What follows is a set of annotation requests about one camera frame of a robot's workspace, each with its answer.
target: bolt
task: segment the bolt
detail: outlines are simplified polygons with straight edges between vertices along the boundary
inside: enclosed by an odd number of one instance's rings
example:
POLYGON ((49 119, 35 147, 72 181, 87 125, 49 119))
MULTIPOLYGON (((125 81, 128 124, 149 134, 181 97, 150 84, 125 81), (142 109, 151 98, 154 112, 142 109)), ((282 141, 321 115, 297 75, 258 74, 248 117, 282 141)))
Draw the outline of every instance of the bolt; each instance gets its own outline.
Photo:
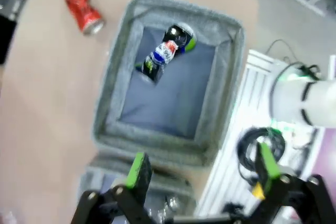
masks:
POLYGON ((319 184, 319 180, 315 177, 310 177, 308 181, 316 186, 319 184))
POLYGON ((95 198, 95 196, 96 196, 96 193, 90 193, 88 199, 93 199, 93 198, 95 198))
POLYGON ((287 177, 287 176, 285 176, 285 175, 282 175, 282 176, 280 177, 280 180, 281 180, 282 182, 284 182, 285 184, 288 184, 288 183, 290 182, 289 177, 287 177))
POLYGON ((115 194, 119 195, 123 191, 122 187, 118 187, 118 189, 115 191, 115 194))

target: red can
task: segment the red can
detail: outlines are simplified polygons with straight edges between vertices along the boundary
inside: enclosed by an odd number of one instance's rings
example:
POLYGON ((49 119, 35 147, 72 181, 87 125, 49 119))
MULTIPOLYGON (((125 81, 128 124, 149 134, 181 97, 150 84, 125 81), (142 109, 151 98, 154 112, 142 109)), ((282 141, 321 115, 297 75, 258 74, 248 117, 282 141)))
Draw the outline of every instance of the red can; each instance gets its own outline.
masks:
POLYGON ((77 20, 79 29, 85 35, 96 34, 104 21, 100 13, 89 4, 89 0, 65 0, 71 14, 77 20))

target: floor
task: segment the floor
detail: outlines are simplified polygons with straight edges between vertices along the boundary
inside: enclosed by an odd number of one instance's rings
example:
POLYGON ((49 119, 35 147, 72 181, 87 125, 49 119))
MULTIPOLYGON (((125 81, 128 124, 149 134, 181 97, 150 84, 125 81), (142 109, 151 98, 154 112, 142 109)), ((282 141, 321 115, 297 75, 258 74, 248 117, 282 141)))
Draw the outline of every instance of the floor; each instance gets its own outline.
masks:
MULTIPOLYGON (((284 39, 299 60, 318 64, 322 73, 327 74, 329 56, 336 53, 336 21, 323 18, 294 0, 258 1, 259 21, 253 49, 265 52, 274 40, 284 39)), ((278 43, 269 56, 282 59, 291 54, 278 43)))

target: gray fabric bin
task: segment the gray fabric bin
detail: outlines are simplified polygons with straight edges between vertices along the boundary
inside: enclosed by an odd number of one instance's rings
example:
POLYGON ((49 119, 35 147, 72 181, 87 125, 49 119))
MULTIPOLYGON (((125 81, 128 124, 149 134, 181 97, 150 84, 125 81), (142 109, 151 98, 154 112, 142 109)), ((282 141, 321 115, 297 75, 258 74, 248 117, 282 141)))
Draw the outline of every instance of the gray fabric bin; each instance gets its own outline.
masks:
MULTIPOLYGON (((131 168, 131 163, 123 162, 110 155, 99 154, 88 165, 82 175, 78 196, 85 190, 99 190, 105 193, 115 179, 123 180, 131 168)), ((169 174, 154 170, 146 196, 145 208, 152 217, 158 220, 158 211, 162 213, 167 199, 175 198, 178 202, 177 211, 173 215, 192 215, 196 206, 194 193, 187 181, 169 174)), ((124 224, 125 217, 115 218, 113 223, 124 224)))
POLYGON ((210 165, 229 125, 244 42, 241 24, 224 14, 175 0, 132 0, 110 51, 94 119, 98 147, 129 159, 144 151, 153 165, 210 165), (151 86, 134 65, 178 22, 194 29, 196 47, 175 57, 151 86))

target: beige tabletop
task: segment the beige tabletop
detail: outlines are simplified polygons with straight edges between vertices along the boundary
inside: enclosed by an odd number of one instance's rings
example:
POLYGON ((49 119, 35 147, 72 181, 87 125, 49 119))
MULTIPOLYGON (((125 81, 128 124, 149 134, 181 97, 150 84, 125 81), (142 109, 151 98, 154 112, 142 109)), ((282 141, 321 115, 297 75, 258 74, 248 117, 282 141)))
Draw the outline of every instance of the beige tabletop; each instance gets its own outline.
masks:
MULTIPOLYGON (((19 223, 70 223, 79 175, 97 151, 94 108, 128 1, 91 0, 107 21, 92 37, 64 0, 28 0, 23 9, 0 97, 0 211, 12 210, 19 223)), ((186 1, 241 20, 251 45, 255 0, 186 1)))

